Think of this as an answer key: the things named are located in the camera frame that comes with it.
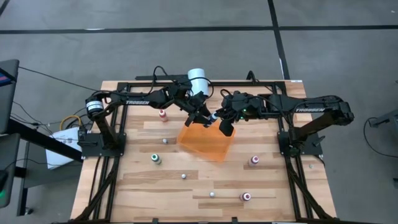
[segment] small bottle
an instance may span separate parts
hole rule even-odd
[[[162,163],[162,159],[157,154],[153,154],[150,158],[155,162],[155,164],[159,165]]]
[[[216,120],[217,120],[217,116],[216,116],[216,113],[212,113],[209,117],[208,117],[208,120],[209,120],[209,122],[211,123],[211,124],[213,124],[214,122],[216,122]],[[210,124],[204,124],[203,125],[205,128],[208,128],[208,127],[210,127]]]
[[[160,111],[159,111],[159,117],[160,117],[160,120],[163,121],[163,122],[166,122],[166,121],[169,120],[169,119],[167,118],[167,115],[166,115],[166,111],[165,111],[165,110],[160,110]]]
[[[259,157],[258,156],[253,156],[248,161],[249,166],[255,166],[255,165],[257,165],[257,163],[259,163]]]
[[[243,193],[239,196],[242,202],[247,202],[251,199],[251,195],[249,193]]]

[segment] wooden plank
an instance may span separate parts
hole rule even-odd
[[[288,95],[305,97],[302,82],[285,83]],[[102,89],[114,90],[117,84],[116,81],[103,82]],[[269,93],[262,86],[224,88],[253,95]],[[215,87],[215,94],[207,101],[210,111],[220,107],[223,99],[220,90],[220,87]],[[149,87],[137,87],[133,91],[147,92]],[[159,120],[158,110],[148,106],[128,108],[127,145],[120,160],[112,222],[150,222],[154,217],[160,222],[230,222],[231,217],[238,217],[242,222],[294,221],[275,119],[234,124],[236,135],[224,162],[220,163],[198,157],[178,145],[177,136],[187,115],[174,105],[167,108],[167,115],[169,121],[163,123]],[[311,120],[310,114],[294,116],[296,126]],[[169,141],[166,145],[162,142],[164,138]],[[150,161],[153,153],[160,155],[161,165]],[[249,167],[248,160],[253,155],[259,156],[260,162]],[[309,190],[326,212],[335,215],[325,168],[313,156],[303,156],[302,160]],[[95,163],[96,158],[84,161],[71,218],[78,216],[87,206]],[[182,174],[186,174],[187,179],[183,180]],[[210,192],[214,192],[216,197],[210,198]],[[248,202],[239,199],[239,195],[245,192],[252,195]],[[105,195],[100,217],[104,215],[107,198]],[[305,216],[301,197],[299,201]]]

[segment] orange translucent box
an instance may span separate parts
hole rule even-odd
[[[235,130],[230,137],[227,137],[218,129],[219,126],[219,121],[214,122],[208,128],[203,127],[203,124],[196,123],[189,127],[184,125],[177,137],[177,142],[199,156],[223,162],[229,146],[233,142]]]

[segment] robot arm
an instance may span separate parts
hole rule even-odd
[[[86,99],[87,116],[97,124],[101,132],[103,148],[110,150],[118,148],[120,141],[118,141],[114,128],[108,124],[106,117],[119,106],[151,106],[155,109],[166,109],[175,104],[188,113],[186,126],[192,122],[209,124],[207,117],[210,112],[205,104],[207,96],[202,91],[190,96],[191,89],[192,84],[186,80],[180,83],[174,82],[150,93],[98,91]]]
[[[232,124],[240,119],[269,119],[284,117],[289,124],[290,146],[299,148],[307,137],[331,125],[347,125],[354,120],[347,102],[337,96],[293,98],[285,95],[258,95],[235,91],[224,96],[222,108],[215,115],[223,121],[220,131],[226,136],[233,132]],[[297,128],[294,113],[323,113],[319,118]]]

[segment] concrete floor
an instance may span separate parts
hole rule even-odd
[[[396,1],[275,0],[281,26],[398,24]],[[265,0],[11,0],[0,29],[88,29],[178,26],[269,26]],[[372,152],[364,142],[366,118],[397,109],[398,30],[283,31],[291,79],[303,80],[308,97],[338,95],[356,119],[322,134],[326,171],[343,220],[397,223],[397,159]],[[169,73],[202,67],[208,78],[281,79],[272,31],[151,34],[0,35],[0,60],[99,88],[103,80],[133,80],[156,65]],[[36,119],[58,121],[84,107],[90,91],[20,71],[15,101]],[[19,108],[13,112],[27,118]],[[382,152],[398,154],[389,126],[368,129]],[[16,203],[0,210],[2,223],[51,223],[69,219],[78,179],[30,189],[30,217],[15,217]],[[17,189],[13,191],[16,200]]]

